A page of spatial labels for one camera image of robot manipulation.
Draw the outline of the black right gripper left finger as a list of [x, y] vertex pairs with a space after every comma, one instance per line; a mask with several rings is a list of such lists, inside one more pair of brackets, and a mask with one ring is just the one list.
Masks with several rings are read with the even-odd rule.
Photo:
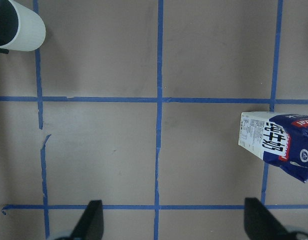
[[75, 228], [70, 240], [101, 240], [104, 234], [103, 204], [101, 200], [88, 203]]

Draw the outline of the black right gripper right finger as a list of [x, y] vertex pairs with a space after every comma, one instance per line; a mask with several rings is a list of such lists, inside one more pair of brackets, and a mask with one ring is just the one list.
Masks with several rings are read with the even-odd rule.
[[257, 198], [244, 200], [244, 230], [250, 240], [308, 240], [308, 233], [288, 231]]

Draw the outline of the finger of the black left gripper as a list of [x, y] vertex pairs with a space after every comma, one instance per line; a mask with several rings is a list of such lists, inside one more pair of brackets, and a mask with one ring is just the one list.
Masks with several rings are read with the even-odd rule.
[[0, 54], [8, 54], [9, 50], [5, 48], [0, 48]]

